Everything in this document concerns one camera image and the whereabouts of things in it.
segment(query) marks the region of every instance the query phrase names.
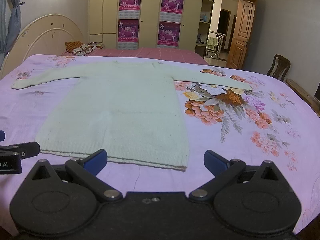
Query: sweater sleeve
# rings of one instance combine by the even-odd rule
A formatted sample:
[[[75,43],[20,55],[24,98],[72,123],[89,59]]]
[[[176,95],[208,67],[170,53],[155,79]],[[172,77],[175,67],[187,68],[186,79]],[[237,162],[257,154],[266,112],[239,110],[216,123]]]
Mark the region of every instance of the sweater sleeve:
[[[200,71],[193,71],[178,66],[167,64],[160,64],[154,62],[154,67],[161,69],[167,75],[171,76],[176,81],[189,81],[202,84],[220,85],[231,88],[238,88],[243,90],[252,90],[248,83],[233,80],[231,78],[220,77],[209,73],[201,73]]]
[[[87,64],[81,66],[72,66],[66,68],[49,69],[39,76],[29,79],[16,79],[11,88],[22,89],[33,85],[39,85],[59,79],[76,78],[85,75],[85,67]]]

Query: shelf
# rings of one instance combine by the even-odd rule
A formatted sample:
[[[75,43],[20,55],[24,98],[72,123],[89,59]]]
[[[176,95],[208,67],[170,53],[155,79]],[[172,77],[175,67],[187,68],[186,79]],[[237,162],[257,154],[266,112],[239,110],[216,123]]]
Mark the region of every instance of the shelf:
[[[209,22],[204,22],[204,21],[199,21],[199,22],[211,25],[211,23],[209,23]]]
[[[207,44],[196,43],[196,46],[206,47],[206,46],[207,46]]]
[[[214,4],[214,1],[212,1],[212,0],[202,0],[202,2],[208,2],[208,3],[213,3]]]

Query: purple bed sheet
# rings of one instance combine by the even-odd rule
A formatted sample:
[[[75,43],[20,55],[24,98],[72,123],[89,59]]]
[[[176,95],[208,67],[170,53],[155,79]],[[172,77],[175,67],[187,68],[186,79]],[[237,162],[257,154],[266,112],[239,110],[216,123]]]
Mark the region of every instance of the purple bed sheet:
[[[1,144],[34,141],[52,109],[77,83],[77,78],[73,78],[14,90],[10,86],[15,78],[27,79],[50,68],[112,60],[154,61],[132,57],[29,57],[0,81],[0,130],[6,133]],[[226,159],[239,158],[248,165],[260,165],[266,159],[274,161],[302,204],[296,233],[320,213],[320,119],[302,99],[284,83],[262,74],[158,61],[247,82],[253,92],[175,82],[188,131],[190,157],[187,170],[108,163],[98,174],[99,179],[124,195],[127,191],[184,191],[189,194],[213,178],[203,164],[204,152],[211,149]],[[39,154],[22,161],[22,174],[0,176],[0,225],[13,235],[17,229],[10,217],[10,201],[35,162],[43,158],[51,164],[63,164],[68,160]]]

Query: sweater cuff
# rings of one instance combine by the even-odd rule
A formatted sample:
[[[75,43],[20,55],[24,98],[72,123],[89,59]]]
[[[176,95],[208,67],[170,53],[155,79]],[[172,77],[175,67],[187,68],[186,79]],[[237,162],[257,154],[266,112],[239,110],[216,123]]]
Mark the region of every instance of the sweater cuff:
[[[16,79],[12,85],[11,88],[13,89],[22,89],[30,86],[30,81],[27,79]]]

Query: curtain tieback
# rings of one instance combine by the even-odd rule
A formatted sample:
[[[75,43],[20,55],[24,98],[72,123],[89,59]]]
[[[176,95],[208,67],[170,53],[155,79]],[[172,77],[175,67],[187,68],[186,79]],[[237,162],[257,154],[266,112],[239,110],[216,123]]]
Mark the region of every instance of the curtain tieback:
[[[25,4],[25,2],[21,2],[21,3],[19,3],[18,5],[15,5],[15,6],[13,6],[13,7],[15,8],[15,7],[18,7],[18,6],[22,5],[22,4]]]

